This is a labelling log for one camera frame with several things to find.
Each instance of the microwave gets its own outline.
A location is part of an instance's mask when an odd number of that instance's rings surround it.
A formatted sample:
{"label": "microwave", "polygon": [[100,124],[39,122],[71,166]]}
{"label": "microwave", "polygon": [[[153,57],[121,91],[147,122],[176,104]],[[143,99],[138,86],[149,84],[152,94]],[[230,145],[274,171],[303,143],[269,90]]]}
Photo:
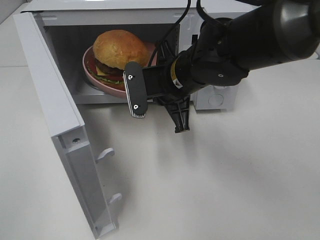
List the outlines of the microwave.
{"label": "microwave", "polygon": [[[115,152],[111,143],[100,154],[93,154],[77,105],[127,100],[90,85],[82,66],[83,54],[99,34],[114,29],[155,43],[186,5],[186,0],[33,0],[14,16],[49,134],[96,239],[117,228],[117,216],[111,214],[111,208],[122,195],[104,195],[97,169],[100,161]],[[254,8],[233,0],[202,0],[202,6],[214,18],[231,19]],[[188,49],[202,23],[194,0],[186,17],[168,36],[168,44],[176,53]],[[237,89],[208,86],[192,94],[190,100],[196,110],[231,109]]]}

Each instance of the plate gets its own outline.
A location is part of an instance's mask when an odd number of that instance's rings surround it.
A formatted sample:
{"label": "plate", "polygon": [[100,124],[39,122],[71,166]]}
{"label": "plate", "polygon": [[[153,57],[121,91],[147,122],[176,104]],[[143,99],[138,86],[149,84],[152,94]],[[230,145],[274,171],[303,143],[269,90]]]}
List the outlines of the plate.
{"label": "plate", "polygon": [[[149,42],[145,42],[144,44],[147,47],[147,49],[148,49],[148,51],[150,53],[150,56],[151,56],[152,52],[155,49],[155,45],[153,43],[149,43]],[[155,57],[154,57],[154,59],[152,61],[152,66],[155,66],[156,62],[157,62],[157,55],[155,55]],[[106,94],[110,94],[110,95],[118,97],[118,98],[125,99],[127,97],[125,90],[115,89],[113,87],[110,87],[110,86],[107,86],[107,85],[103,84],[98,79],[96,79],[93,74],[91,74],[88,71],[88,67],[89,67],[90,70],[94,74],[97,74],[96,64],[95,64],[95,54],[94,54],[93,46],[89,47],[85,51],[85,53],[84,53],[84,55],[82,57],[82,66],[83,66],[85,75],[87,76],[88,80],[94,86],[96,86],[99,90],[103,91]]]}

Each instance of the white table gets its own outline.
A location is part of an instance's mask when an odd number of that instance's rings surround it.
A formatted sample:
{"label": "white table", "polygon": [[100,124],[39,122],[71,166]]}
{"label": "white table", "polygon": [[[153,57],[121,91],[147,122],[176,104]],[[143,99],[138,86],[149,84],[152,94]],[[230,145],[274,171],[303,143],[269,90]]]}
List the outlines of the white table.
{"label": "white table", "polygon": [[[28,68],[0,66],[0,239],[93,239]],[[233,111],[192,109],[180,134],[161,106],[79,106],[95,153],[116,151],[106,195],[124,195],[102,239],[318,240],[319,76],[318,60],[253,71]]]}

